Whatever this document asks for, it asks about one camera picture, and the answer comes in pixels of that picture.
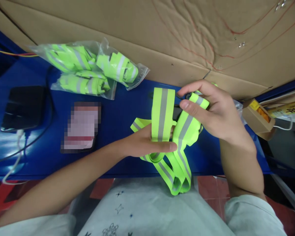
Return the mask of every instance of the yellow wire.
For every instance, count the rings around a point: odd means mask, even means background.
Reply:
[[[3,54],[12,55],[12,56],[20,56],[20,57],[36,57],[38,55],[18,55],[10,52],[0,51]]]

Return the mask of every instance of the left hand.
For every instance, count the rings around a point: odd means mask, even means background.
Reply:
[[[177,150],[174,142],[152,142],[152,125],[147,125],[134,134],[117,141],[125,156],[140,157],[155,152]]]

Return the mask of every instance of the forearm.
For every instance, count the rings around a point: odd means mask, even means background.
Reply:
[[[118,141],[62,168],[26,193],[0,218],[0,227],[56,214],[122,158]]]
[[[220,140],[222,166],[231,197],[252,194],[265,199],[262,170],[255,144],[246,130],[237,138]]]

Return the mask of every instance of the pixelated card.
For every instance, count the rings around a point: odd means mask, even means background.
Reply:
[[[68,126],[61,142],[62,153],[91,150],[101,122],[101,104],[75,102],[68,117]]]

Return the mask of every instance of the person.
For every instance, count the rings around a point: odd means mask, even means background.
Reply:
[[[182,100],[180,107],[219,138],[221,161],[231,199],[224,222],[196,189],[172,196],[161,178],[116,179],[79,236],[115,235],[286,235],[267,203],[256,147],[231,96],[206,80],[181,88],[183,96],[199,90],[208,110]],[[0,218],[0,235],[72,235],[75,217],[56,215],[92,182],[127,156],[173,152],[173,142],[152,142],[151,126],[113,142],[53,173]]]

